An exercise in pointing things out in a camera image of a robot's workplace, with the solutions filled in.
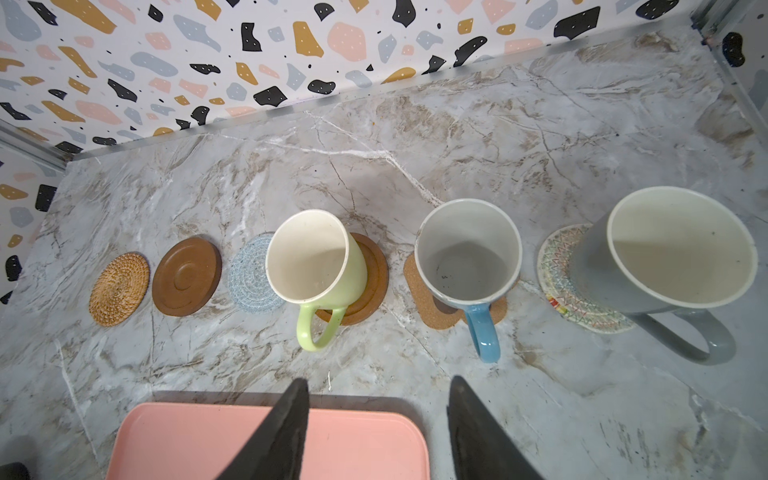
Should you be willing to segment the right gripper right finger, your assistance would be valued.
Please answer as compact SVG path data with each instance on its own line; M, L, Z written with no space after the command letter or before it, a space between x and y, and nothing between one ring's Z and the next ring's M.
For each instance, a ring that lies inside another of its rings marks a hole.
M447 417L457 479L542 479L461 376L451 380Z

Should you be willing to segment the cork paw coaster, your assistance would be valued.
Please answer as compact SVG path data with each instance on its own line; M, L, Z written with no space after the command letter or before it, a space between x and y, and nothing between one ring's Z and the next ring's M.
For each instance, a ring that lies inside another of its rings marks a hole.
M438 301L427 288L411 253L405 260L403 273L421 321L434 330L446 330L459 322L468 324L465 313Z

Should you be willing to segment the grey mug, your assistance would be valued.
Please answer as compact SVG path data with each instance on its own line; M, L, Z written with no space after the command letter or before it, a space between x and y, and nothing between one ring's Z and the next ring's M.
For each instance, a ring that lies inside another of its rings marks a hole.
M627 195L589 228L568 277L581 296L679 356L719 365L737 346L711 311L741 298L757 269L755 241L731 210L693 190L657 186Z

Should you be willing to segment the light blue woven coaster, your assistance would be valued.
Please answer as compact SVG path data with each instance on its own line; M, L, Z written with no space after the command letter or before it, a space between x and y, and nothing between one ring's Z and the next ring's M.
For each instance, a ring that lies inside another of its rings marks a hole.
M246 313L272 312L285 303L270 286L266 274L265 262L272 238L272 232L253 238L231 261L228 274L229 293L234 304Z

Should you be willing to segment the brown rattan woven coaster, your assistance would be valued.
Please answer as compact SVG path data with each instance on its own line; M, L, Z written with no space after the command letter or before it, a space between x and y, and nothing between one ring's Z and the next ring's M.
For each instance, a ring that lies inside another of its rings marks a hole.
M149 276L148 261L139 253L125 253L112 260L90 295L88 310L93 320L105 327L127 320L143 301Z

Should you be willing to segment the multicolour woven coaster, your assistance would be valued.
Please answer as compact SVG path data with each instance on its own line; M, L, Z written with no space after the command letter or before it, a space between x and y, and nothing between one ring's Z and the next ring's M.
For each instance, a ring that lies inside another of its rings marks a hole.
M636 327L626 316L579 294L568 276L568 264L576 245L591 224L575 224L551 233L537 257L540 288L549 304L566 320L598 334L619 334Z

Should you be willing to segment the green mug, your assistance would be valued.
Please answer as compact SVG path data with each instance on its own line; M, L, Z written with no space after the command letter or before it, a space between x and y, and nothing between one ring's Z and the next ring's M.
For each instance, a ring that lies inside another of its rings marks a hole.
M335 215L319 209L301 211L276 230L265 270L272 290L299 306L297 340L310 352L328 346L367 284L356 240Z

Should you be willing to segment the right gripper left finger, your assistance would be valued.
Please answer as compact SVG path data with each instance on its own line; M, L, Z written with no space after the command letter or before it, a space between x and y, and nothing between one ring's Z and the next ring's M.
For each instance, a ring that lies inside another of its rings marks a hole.
M307 380L293 380L217 479L299 479L309 409Z

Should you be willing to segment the light brown wooden coaster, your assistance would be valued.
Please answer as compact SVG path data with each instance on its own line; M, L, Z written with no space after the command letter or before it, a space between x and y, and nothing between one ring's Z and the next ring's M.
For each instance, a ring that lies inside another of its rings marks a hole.
M367 269L365 289L358 300L352 303L341 320L342 326L355 325L370 317L381 305L388 288L389 269L381 248L369 237L351 233L357 242ZM326 289L334 282L345 258L341 245L329 246L322 251L312 253L308 261L318 268L317 280L321 283L320 290Z

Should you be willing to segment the dark brown wooden coaster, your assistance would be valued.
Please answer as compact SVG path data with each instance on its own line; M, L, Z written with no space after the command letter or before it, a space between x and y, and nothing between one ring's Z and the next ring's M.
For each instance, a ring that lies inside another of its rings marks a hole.
M222 272L218 248L202 237L174 245L152 281L152 299L163 314L184 317L200 310L216 291Z

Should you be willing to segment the blue mug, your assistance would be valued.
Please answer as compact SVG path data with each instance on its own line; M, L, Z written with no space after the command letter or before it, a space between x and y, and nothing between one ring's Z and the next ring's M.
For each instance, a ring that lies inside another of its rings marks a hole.
M422 222L414 258L432 296L464 312L480 359L498 362L501 349L490 308L519 279L523 258L512 219L484 200L446 202Z

